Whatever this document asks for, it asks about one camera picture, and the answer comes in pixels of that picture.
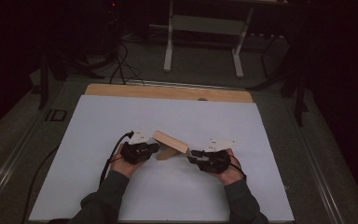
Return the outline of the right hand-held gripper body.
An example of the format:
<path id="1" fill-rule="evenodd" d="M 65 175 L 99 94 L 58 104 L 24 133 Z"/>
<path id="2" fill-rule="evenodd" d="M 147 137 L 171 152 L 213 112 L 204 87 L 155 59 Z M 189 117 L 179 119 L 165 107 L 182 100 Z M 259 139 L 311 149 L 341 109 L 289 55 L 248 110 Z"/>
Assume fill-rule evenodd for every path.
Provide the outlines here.
<path id="1" fill-rule="evenodd" d="M 223 173 L 231 163 L 227 150 L 234 145 L 234 140 L 212 138 L 209 145 L 198 153 L 198 166 L 201 171 Z"/>

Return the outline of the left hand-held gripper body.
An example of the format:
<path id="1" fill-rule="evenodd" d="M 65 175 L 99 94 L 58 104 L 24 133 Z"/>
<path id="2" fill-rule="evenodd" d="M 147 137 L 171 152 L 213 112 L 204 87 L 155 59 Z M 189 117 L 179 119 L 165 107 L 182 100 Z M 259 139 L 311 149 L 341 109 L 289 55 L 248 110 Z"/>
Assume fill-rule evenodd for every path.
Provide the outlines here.
<path id="1" fill-rule="evenodd" d="M 142 130 L 129 132 L 124 135 L 129 141 L 124 142 L 121 150 L 122 158 L 131 163 L 137 164 L 150 159 L 152 155 L 151 146 L 148 144 L 149 137 Z"/>

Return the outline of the square wooden clock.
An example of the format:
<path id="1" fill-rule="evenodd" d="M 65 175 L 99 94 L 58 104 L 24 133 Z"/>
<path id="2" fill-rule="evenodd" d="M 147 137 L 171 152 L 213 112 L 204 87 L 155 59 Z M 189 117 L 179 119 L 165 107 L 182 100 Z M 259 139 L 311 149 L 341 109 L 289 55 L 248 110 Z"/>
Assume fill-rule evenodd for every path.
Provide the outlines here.
<path id="1" fill-rule="evenodd" d="M 186 154 L 189 149 L 188 144 L 161 131 L 155 131 L 153 138 L 165 146 L 164 151 L 156 156 L 158 161 L 166 161 L 179 153 Z"/>

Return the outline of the person's left hand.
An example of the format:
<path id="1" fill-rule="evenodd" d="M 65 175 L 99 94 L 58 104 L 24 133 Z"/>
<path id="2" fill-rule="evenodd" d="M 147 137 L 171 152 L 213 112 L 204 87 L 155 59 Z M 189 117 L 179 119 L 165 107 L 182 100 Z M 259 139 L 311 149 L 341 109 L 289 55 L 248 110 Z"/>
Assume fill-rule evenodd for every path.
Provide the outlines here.
<path id="1" fill-rule="evenodd" d="M 122 158 L 121 150 L 123 148 L 123 145 L 120 144 L 117 150 L 117 153 L 114 155 L 114 157 L 110 161 L 110 169 L 112 171 L 117 171 L 127 178 L 131 178 L 132 175 L 136 172 L 138 168 L 140 168 L 144 163 L 140 162 L 137 164 L 131 164 L 127 161 L 125 161 Z"/>

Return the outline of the person's right hand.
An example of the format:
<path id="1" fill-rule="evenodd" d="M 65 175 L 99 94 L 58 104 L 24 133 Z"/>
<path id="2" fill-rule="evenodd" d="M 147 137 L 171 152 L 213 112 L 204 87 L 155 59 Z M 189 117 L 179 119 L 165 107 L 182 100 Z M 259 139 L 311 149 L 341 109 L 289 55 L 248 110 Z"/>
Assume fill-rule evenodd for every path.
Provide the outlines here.
<path id="1" fill-rule="evenodd" d="M 229 167 L 221 174 L 213 174 L 224 186 L 228 186 L 245 178 L 245 174 L 241 170 L 241 164 L 234 156 L 231 148 L 227 149 L 227 154 L 231 160 Z"/>

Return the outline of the white table mat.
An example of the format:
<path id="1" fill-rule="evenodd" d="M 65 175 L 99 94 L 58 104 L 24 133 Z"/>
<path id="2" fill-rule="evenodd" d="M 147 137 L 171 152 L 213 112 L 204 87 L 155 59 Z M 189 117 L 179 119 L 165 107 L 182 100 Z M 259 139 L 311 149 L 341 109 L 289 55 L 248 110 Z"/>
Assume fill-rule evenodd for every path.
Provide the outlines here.
<path id="1" fill-rule="evenodd" d="M 222 103 L 83 95 L 61 141 L 30 218 L 71 218 L 98 188 L 117 140 L 129 131 L 166 133 L 196 150 L 212 140 L 232 150 L 249 189 L 271 222 L 294 218 L 266 130 L 253 103 Z M 126 189 L 119 218 L 126 222 L 225 222 L 229 210 L 221 183 L 183 155 L 150 158 Z"/>

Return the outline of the black floor socket box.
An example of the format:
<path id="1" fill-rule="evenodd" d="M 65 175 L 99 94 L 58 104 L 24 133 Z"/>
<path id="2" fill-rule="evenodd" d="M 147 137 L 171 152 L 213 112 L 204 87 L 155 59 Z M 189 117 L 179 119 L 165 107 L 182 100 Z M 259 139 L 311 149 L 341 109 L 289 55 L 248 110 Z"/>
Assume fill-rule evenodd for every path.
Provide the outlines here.
<path id="1" fill-rule="evenodd" d="M 45 117 L 45 121 L 65 121 L 67 117 L 67 111 L 66 110 L 60 110 L 60 109 L 50 109 L 48 111 L 48 114 Z"/>

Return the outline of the black metal stand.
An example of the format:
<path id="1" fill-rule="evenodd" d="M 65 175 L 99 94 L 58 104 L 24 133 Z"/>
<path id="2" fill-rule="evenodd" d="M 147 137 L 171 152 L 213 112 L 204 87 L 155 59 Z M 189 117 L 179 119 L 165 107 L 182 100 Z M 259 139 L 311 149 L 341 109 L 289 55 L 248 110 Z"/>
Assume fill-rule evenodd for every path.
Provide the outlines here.
<path id="1" fill-rule="evenodd" d="M 304 95 L 306 89 L 307 74 L 302 73 L 298 78 L 297 92 L 296 92 L 296 104 L 295 104 L 295 119 L 296 124 L 300 127 L 303 126 L 302 113 L 304 108 Z"/>
<path id="2" fill-rule="evenodd" d="M 48 101 L 48 56 L 46 52 L 41 55 L 40 60 L 40 101 L 39 109 L 43 109 Z"/>

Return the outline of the metal floor rail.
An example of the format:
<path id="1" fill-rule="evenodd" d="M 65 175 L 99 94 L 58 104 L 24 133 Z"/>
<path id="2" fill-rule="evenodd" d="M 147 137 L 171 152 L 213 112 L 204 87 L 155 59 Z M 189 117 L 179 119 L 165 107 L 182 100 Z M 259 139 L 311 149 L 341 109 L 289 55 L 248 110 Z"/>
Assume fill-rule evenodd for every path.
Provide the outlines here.
<path id="1" fill-rule="evenodd" d="M 18 164 L 23 150 L 27 146 L 29 139 L 34 134 L 34 131 L 37 129 L 40 123 L 41 120 L 36 119 L 27 126 L 27 129 L 21 135 L 14 147 L 10 150 L 8 158 L 3 162 L 2 166 L 0 167 L 0 193 L 6 186 L 7 181 L 11 178 L 12 173 L 14 172 Z"/>
<path id="2" fill-rule="evenodd" d="M 284 99 L 286 111 L 290 116 L 290 119 L 295 126 L 296 132 L 299 135 L 301 145 L 305 153 L 305 160 L 310 168 L 310 173 L 319 192 L 321 200 L 324 204 L 324 209 L 330 219 L 331 224 L 345 224 L 343 217 L 337 207 L 337 202 L 332 194 L 332 191 L 324 177 L 321 166 L 313 152 L 313 148 L 309 139 L 305 135 L 303 128 L 297 124 L 295 118 L 295 104 L 292 99 Z"/>

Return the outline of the white metal desk frame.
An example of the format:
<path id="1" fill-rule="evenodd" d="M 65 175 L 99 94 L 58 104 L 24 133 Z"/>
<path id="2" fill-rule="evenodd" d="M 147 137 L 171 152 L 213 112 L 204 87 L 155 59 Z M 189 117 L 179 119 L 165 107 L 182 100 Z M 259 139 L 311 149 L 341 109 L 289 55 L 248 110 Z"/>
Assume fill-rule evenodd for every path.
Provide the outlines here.
<path id="1" fill-rule="evenodd" d="M 237 78 L 243 78 L 241 66 L 241 48 L 254 14 L 254 8 L 250 7 L 245 13 L 243 21 L 207 18 L 175 14 L 173 12 L 175 0 L 170 0 L 168 18 L 168 41 L 163 64 L 163 71 L 170 72 L 172 68 L 173 31 L 189 31 L 196 33 L 208 33 L 219 35 L 235 35 L 239 38 L 238 44 L 231 50 L 232 60 Z"/>

